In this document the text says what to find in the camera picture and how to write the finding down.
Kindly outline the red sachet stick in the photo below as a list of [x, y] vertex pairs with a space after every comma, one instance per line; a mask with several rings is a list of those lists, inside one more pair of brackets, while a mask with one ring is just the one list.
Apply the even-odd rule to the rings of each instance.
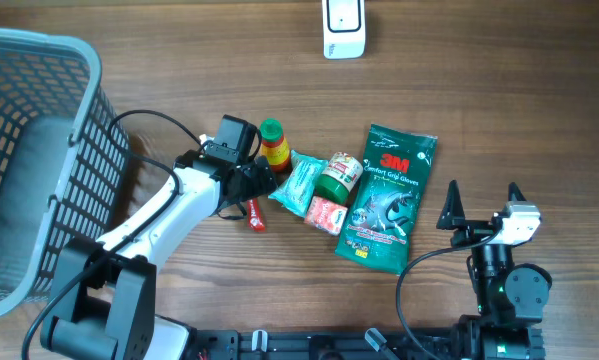
[[248, 205], [248, 223], [255, 232], [265, 232], [266, 226], [262, 218], [258, 200], [256, 198], [247, 201]]

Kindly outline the green cap sauce bottle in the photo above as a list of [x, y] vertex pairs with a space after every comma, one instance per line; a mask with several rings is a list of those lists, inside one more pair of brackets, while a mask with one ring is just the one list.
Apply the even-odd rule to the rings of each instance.
[[262, 122], [259, 130], [262, 136], [261, 154], [274, 172], [284, 172], [291, 161], [291, 149], [282, 125], [276, 119], [269, 118]]

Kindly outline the teal tissue packet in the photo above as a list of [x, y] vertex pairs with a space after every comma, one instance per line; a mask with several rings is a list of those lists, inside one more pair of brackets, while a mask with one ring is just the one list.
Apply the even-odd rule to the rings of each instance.
[[278, 201], [293, 214], [304, 218], [316, 186], [316, 181], [328, 162], [291, 151], [290, 176], [268, 198]]

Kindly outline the green 3M gloves packet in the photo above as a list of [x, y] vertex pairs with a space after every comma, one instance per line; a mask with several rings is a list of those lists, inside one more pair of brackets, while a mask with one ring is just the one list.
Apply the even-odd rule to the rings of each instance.
[[438, 138], [373, 124], [356, 197], [335, 254], [362, 266], [400, 274], [432, 170]]

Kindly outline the red tissue packet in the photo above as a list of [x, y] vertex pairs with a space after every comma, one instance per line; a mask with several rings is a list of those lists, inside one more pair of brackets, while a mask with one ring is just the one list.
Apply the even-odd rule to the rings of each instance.
[[347, 213], [347, 207], [314, 196], [304, 217], [304, 223], [336, 236], [342, 230]]

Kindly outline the green lid jar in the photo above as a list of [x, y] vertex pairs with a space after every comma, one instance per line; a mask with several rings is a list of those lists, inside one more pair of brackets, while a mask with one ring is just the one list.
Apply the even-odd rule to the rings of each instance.
[[361, 163], [345, 152], [336, 152], [318, 176], [314, 194], [344, 205], [363, 173]]

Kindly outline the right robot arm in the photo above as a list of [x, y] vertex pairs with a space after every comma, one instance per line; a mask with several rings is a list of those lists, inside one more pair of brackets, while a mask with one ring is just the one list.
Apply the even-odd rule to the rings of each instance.
[[451, 230], [451, 248], [471, 251], [467, 268], [478, 314], [463, 315], [451, 330], [453, 359], [528, 359], [546, 357], [542, 331], [552, 277], [543, 268], [515, 264], [512, 251], [532, 240], [541, 224], [538, 207], [518, 186], [508, 186], [508, 201], [488, 221], [469, 220], [458, 183], [449, 183], [437, 228]]

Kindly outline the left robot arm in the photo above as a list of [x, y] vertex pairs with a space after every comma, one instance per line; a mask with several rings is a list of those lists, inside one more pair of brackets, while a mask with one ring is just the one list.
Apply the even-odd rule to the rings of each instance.
[[226, 115], [217, 134], [166, 167], [163, 187], [131, 218], [97, 240], [61, 250], [51, 299], [29, 331], [72, 359], [195, 359], [196, 329], [155, 312], [156, 278], [204, 219], [273, 192], [256, 125]]

